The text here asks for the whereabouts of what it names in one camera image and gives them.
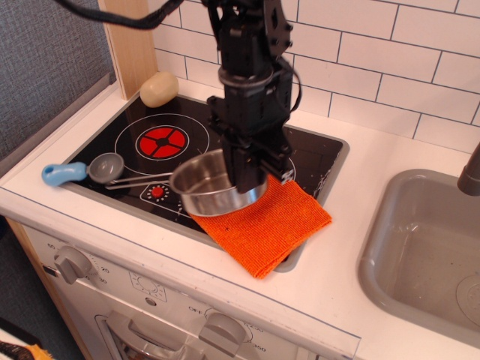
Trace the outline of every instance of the sink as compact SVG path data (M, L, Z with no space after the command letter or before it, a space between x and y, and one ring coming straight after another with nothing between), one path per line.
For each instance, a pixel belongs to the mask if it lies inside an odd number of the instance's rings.
M425 169L385 190L358 276L384 311L480 348L480 196Z

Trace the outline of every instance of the stovetop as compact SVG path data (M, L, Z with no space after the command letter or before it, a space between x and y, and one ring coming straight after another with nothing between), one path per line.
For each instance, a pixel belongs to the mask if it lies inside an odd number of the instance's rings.
M209 116L209 107L196 100L176 97L151 109L137 98L69 161L90 164L100 154L116 152L125 162L122 178L171 173L186 160L221 147L220 137L209 129ZM294 149L295 181L318 198L344 143L293 127L285 131ZM180 233L204 234L168 184L117 190L107 190L88 178L77 184L109 206L146 220L161 219L163 225Z

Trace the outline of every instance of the white knob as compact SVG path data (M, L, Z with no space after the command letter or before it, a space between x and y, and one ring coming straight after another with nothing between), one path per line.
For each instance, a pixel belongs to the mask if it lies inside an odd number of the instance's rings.
M222 313L214 313L203 326L199 339L233 357L242 345L247 332L238 322Z
M69 284L73 284L76 279L84 278L92 268L89 259L70 246L62 247L53 259L61 276Z

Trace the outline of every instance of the faucet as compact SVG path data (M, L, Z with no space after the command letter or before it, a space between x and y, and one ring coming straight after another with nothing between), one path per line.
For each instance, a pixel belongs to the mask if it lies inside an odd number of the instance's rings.
M467 195L480 196L480 143L463 168L457 186Z

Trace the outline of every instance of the orange towel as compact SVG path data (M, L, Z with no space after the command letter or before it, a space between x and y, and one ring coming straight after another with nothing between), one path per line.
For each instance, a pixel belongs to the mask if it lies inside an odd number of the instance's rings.
M255 278L263 279L332 217L299 185L269 176L254 204L216 217L192 218Z

